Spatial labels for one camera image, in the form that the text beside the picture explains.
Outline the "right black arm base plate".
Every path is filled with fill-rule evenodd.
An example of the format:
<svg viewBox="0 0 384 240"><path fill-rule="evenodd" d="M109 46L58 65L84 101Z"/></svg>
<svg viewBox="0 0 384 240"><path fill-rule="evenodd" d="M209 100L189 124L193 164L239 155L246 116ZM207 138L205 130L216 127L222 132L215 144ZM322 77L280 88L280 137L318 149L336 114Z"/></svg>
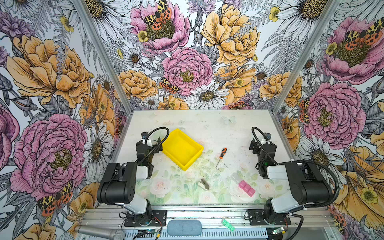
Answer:
<svg viewBox="0 0 384 240"><path fill-rule="evenodd" d="M251 226L289 226L292 224L287 214L266 213L261 209L247 211Z"/></svg>

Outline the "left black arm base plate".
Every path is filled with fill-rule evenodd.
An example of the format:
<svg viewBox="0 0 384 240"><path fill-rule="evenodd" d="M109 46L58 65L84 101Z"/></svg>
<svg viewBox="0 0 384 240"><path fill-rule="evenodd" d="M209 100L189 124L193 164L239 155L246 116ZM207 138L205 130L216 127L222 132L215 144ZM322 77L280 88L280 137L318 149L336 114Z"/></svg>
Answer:
<svg viewBox="0 0 384 240"><path fill-rule="evenodd" d="M167 213L166 210L152 210L151 214L149 212L141 215L127 214L124 227L165 227Z"/></svg>

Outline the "orange black handled screwdriver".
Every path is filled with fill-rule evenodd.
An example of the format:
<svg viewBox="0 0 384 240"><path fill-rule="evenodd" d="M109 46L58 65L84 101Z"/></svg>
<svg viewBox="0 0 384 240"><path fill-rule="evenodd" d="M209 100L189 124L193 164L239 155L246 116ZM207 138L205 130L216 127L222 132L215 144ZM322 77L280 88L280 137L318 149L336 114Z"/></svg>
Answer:
<svg viewBox="0 0 384 240"><path fill-rule="evenodd" d="M216 169L218 168L218 165L221 163L221 161L223 160L223 157L224 155L227 153L227 148L223 148L222 151L221 151L221 154L219 156L219 161L216 165Z"/></svg>

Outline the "yellow plastic bin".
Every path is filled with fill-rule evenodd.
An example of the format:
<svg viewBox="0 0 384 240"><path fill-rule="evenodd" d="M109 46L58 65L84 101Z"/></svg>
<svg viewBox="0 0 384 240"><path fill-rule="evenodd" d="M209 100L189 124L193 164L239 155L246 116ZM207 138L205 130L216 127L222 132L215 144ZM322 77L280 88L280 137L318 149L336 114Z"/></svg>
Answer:
<svg viewBox="0 0 384 240"><path fill-rule="evenodd" d="M187 171L204 150L180 129L173 130L162 145L163 153L183 171Z"/></svg>

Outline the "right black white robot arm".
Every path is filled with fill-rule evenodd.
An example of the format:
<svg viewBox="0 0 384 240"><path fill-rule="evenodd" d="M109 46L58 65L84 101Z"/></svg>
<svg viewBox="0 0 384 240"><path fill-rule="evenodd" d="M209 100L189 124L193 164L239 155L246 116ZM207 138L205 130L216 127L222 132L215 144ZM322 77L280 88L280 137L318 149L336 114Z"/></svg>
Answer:
<svg viewBox="0 0 384 240"><path fill-rule="evenodd" d="M258 156L256 170L265 180L286 180L289 190L277 198L266 201L262 210L255 211L251 217L255 221L263 220L267 225L283 224L290 221L290 214L307 209L322 208L330 205L338 197L340 185L332 190L321 170L331 170L310 160L277 163L274 159L277 146L266 134L262 140L254 137L250 150Z"/></svg>

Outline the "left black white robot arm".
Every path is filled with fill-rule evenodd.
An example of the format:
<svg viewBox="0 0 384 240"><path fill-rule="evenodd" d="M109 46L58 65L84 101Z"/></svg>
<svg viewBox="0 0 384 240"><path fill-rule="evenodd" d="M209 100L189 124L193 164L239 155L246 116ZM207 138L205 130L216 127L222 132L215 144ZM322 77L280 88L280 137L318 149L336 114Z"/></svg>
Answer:
<svg viewBox="0 0 384 240"><path fill-rule="evenodd" d="M107 165L97 191L97 201L108 206L119 206L127 211L126 224L148 226L155 218L149 200L136 193L138 180L149 180L153 175L154 154L163 150L164 140L150 140L148 132L136 143L136 161Z"/></svg>

